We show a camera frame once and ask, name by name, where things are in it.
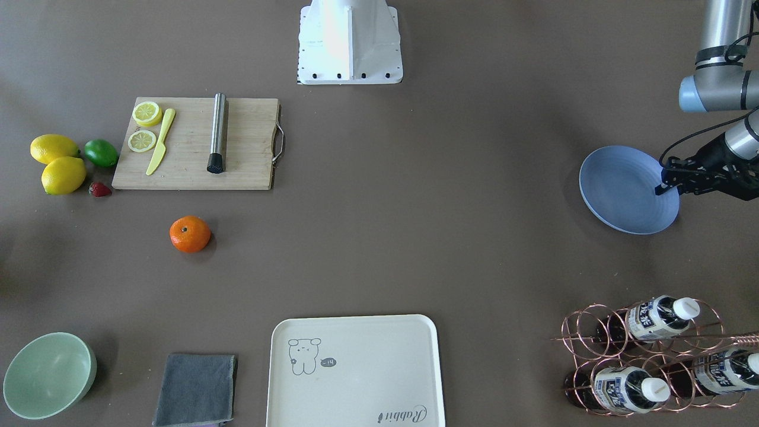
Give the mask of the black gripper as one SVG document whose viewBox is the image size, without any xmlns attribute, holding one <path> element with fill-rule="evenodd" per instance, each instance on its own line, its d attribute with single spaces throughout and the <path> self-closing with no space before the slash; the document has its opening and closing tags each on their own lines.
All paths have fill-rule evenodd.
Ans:
<svg viewBox="0 0 759 427">
<path fill-rule="evenodd" d="M 654 187 L 654 194 L 667 192 L 681 196 L 686 193 L 703 195 L 722 192 L 748 202 L 758 196 L 757 162 L 738 157 L 718 155 L 715 167 L 693 158 L 669 157 L 662 169 L 662 183 Z"/>
</svg>

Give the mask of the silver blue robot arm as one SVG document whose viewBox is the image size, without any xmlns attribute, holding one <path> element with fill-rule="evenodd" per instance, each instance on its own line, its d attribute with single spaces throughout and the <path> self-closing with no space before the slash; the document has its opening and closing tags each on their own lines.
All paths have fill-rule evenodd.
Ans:
<svg viewBox="0 0 759 427">
<path fill-rule="evenodd" d="M 694 74 L 681 81 L 680 108 L 686 113 L 743 111 L 727 130 L 685 159 L 663 153 L 656 195 L 710 192 L 757 198 L 757 71 L 745 69 L 757 44 L 756 1 L 707 1 Z"/>
</svg>

